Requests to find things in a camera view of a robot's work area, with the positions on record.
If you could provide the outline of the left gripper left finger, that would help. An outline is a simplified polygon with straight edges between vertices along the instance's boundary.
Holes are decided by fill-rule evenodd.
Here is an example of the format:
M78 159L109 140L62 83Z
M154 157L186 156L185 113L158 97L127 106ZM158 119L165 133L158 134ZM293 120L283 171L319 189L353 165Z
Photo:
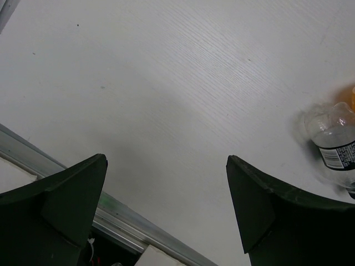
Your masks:
M1 265L76 265L108 168L96 154L1 194Z

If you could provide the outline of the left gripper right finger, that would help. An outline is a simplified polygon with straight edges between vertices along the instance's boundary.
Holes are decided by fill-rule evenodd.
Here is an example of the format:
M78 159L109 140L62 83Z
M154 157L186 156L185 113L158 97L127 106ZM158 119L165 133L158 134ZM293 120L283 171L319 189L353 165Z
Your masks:
M235 155L227 179L252 265L353 265L354 205L270 176Z

